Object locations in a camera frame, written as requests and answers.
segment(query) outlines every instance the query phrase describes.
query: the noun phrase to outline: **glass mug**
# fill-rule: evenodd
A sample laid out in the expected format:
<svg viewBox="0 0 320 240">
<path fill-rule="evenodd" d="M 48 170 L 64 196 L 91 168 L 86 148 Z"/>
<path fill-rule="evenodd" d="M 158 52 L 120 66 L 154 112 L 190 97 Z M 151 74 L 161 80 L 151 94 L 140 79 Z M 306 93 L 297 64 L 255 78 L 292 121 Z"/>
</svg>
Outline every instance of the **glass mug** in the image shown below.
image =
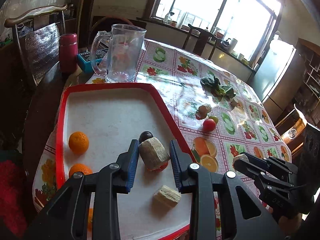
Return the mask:
<svg viewBox="0 0 320 240">
<path fill-rule="evenodd" d="M 111 32 L 98 32 L 90 52 L 94 72 L 98 75 L 106 74 L 106 80 L 112 82 L 131 82 L 146 32 L 145 29 L 126 24 L 112 25 Z M 109 49 L 97 66 L 96 52 L 101 39 L 109 40 Z"/>
</svg>

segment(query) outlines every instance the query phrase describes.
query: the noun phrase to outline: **window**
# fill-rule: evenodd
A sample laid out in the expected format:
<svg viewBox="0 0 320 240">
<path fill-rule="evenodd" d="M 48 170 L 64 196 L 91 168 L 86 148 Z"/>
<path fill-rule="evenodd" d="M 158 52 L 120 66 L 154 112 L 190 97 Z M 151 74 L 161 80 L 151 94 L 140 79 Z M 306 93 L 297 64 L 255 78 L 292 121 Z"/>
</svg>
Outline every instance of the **window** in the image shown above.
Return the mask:
<svg viewBox="0 0 320 240">
<path fill-rule="evenodd" d="M 153 16 L 164 18 L 172 11 L 172 20 L 184 17 L 191 24 L 213 32 L 220 29 L 223 40 L 235 38 L 234 51 L 252 62 L 264 46 L 280 12 L 279 0 L 158 0 Z"/>
</svg>

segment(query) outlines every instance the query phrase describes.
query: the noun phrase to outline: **bread piece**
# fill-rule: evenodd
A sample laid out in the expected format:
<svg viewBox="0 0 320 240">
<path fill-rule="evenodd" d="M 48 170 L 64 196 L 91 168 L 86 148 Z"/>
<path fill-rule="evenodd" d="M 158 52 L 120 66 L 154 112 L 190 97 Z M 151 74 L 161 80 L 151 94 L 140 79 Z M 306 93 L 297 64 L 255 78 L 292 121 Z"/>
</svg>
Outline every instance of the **bread piece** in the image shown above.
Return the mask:
<svg viewBox="0 0 320 240">
<path fill-rule="evenodd" d="M 170 156 L 156 138 L 152 137 L 139 145 L 139 153 L 145 166 L 153 171 L 170 160 Z"/>
<path fill-rule="evenodd" d="M 211 112 L 211 106 L 209 104 L 204 104 L 199 106 L 198 110 L 201 116 L 207 116 L 207 113 Z"/>
<path fill-rule="evenodd" d="M 181 194 L 166 185 L 162 185 L 160 189 L 158 189 L 158 191 L 153 195 L 153 197 L 168 207 L 174 207 L 179 203 Z"/>
<path fill-rule="evenodd" d="M 205 119 L 205 118 L 207 118 L 207 115 L 208 115 L 208 114 L 200 113 L 199 110 L 196 111 L 196 119 L 197 119 L 197 120 Z"/>
<path fill-rule="evenodd" d="M 245 155 L 245 154 L 239 154 L 239 155 L 237 155 L 236 157 L 233 158 L 232 164 L 235 164 L 235 161 L 236 161 L 236 160 L 239 160 L 239 159 L 249 162 L 249 159 L 248 159 L 247 155 Z"/>
</svg>

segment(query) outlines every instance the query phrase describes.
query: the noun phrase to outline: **wooden chair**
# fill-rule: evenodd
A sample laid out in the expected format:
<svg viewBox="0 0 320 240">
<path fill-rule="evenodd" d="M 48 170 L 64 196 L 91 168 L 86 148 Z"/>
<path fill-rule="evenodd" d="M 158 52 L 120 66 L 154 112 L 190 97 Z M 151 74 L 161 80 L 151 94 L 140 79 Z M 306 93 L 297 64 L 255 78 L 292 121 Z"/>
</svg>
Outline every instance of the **wooden chair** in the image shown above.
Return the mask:
<svg viewBox="0 0 320 240">
<path fill-rule="evenodd" d="M 17 44 L 24 66 L 28 85 L 31 90 L 59 60 L 59 30 L 55 23 L 49 25 L 49 14 L 59 13 L 62 19 L 62 33 L 65 33 L 64 6 L 44 6 L 31 9 L 16 18 L 4 22 L 6 28 L 12 28 L 13 41 Z M 33 31 L 19 38 L 17 25 L 33 20 Z"/>
<path fill-rule="evenodd" d="M 196 55 L 198 55 L 198 56 L 201 56 L 201 54 L 202 54 L 202 52 L 203 52 L 203 50 L 204 50 L 204 47 L 205 47 L 205 45 L 206 45 L 206 43 L 207 43 L 207 41 L 208 41 L 208 38 L 211 37 L 211 38 L 212 38 L 211 40 L 214 40 L 214 41 L 215 41 L 215 43 L 214 43 L 214 45 L 213 45 L 213 48 L 212 48 L 212 51 L 211 51 L 211 53 L 210 53 L 210 56 L 209 56 L 209 58 L 208 58 L 209 60 L 211 60 L 212 55 L 213 55 L 213 53 L 214 53 L 214 51 L 215 51 L 215 49 L 216 49 L 216 47 L 217 47 L 217 44 L 221 42 L 221 39 L 218 39 L 216 35 L 208 32 L 208 31 L 206 31 L 206 30 L 204 30 L 204 29 L 197 28 L 197 27 L 193 27 L 191 24 L 188 24 L 188 26 L 189 26 L 190 30 L 189 30 L 189 33 L 188 33 L 188 35 L 187 35 L 187 37 L 186 37 L 186 40 L 185 40 L 185 42 L 184 42 L 184 44 L 183 44 L 183 46 L 182 46 L 182 49 L 185 49 L 185 48 L 186 48 L 187 43 L 188 43 L 188 41 L 189 41 L 189 38 L 190 38 L 190 36 L 191 36 L 192 30 L 197 30 L 197 31 L 200 32 L 200 35 L 199 35 L 199 37 L 197 38 L 197 42 L 196 42 L 195 47 L 193 48 L 192 53 L 194 53 L 194 54 L 196 54 Z"/>
<path fill-rule="evenodd" d="M 89 31 L 88 35 L 88 49 L 91 48 L 91 44 L 97 35 L 98 31 L 106 31 L 109 32 L 111 31 L 111 26 L 113 24 L 128 24 L 128 25 L 134 25 L 131 21 L 129 21 L 126 18 L 121 18 L 117 16 L 105 16 L 104 18 L 98 20 L 92 27 L 91 30 Z"/>
<path fill-rule="evenodd" d="M 293 105 L 294 109 L 287 114 L 278 124 L 276 124 L 275 128 L 279 128 L 281 125 L 284 124 L 289 117 L 293 114 L 298 114 L 299 118 L 296 123 L 285 133 L 281 135 L 282 140 L 284 143 L 289 147 L 291 150 L 292 158 L 295 158 L 303 147 L 304 136 L 303 132 L 307 126 L 307 119 L 303 115 L 303 113 L 296 108 L 296 105 Z"/>
</svg>

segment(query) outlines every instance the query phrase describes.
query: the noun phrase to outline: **chair backrest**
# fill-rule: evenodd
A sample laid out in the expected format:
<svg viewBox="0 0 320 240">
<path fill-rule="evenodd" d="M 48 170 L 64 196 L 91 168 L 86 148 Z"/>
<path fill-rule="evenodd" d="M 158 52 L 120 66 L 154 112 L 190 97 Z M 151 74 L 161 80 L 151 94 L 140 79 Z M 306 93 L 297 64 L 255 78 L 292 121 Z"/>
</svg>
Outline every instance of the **chair backrest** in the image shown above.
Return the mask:
<svg viewBox="0 0 320 240">
<path fill-rule="evenodd" d="M 113 24 L 128 24 L 128 25 L 134 25 L 131 21 L 129 21 L 126 18 L 121 18 L 117 16 L 105 16 L 102 19 L 98 20 L 92 27 L 91 30 L 89 31 L 88 35 L 88 49 L 91 48 L 91 44 L 97 35 L 99 31 L 106 31 L 110 32 L 111 31 L 111 26 Z"/>
<path fill-rule="evenodd" d="M 200 34 L 199 34 L 199 37 L 197 38 L 197 42 L 196 42 L 195 47 L 193 48 L 192 53 L 194 53 L 194 54 L 196 54 L 198 56 L 201 56 L 201 54 L 202 54 L 202 52 L 204 50 L 204 47 L 205 47 L 205 45 L 206 45 L 206 43 L 208 41 L 208 38 L 211 37 L 212 40 L 215 41 L 215 44 L 213 45 L 212 51 L 211 51 L 210 56 L 208 58 L 209 60 L 211 60 L 211 57 L 212 57 L 212 55 L 214 53 L 214 50 L 217 47 L 217 43 L 219 41 L 221 41 L 221 39 L 218 39 L 216 35 L 210 33 L 207 30 L 204 30 L 204 29 L 201 29 L 201 28 L 198 28 L 198 27 L 194 27 L 191 24 L 188 24 L 188 26 L 189 26 L 190 30 L 189 30 L 189 33 L 188 33 L 188 35 L 186 37 L 186 40 L 185 40 L 185 42 L 184 42 L 184 44 L 182 46 L 182 49 L 186 48 L 187 43 L 189 41 L 189 38 L 191 36 L 192 30 L 197 30 L 197 31 L 200 32 Z"/>
<path fill-rule="evenodd" d="M 6 28 L 12 28 L 14 42 L 18 45 L 20 57 L 28 78 L 28 85 L 36 89 L 41 79 L 59 60 L 59 30 L 57 25 L 49 24 L 49 14 L 60 13 L 62 32 L 65 33 L 64 6 L 44 6 L 31 9 L 16 18 L 4 22 Z M 19 38 L 17 25 L 33 20 L 33 31 Z"/>
</svg>

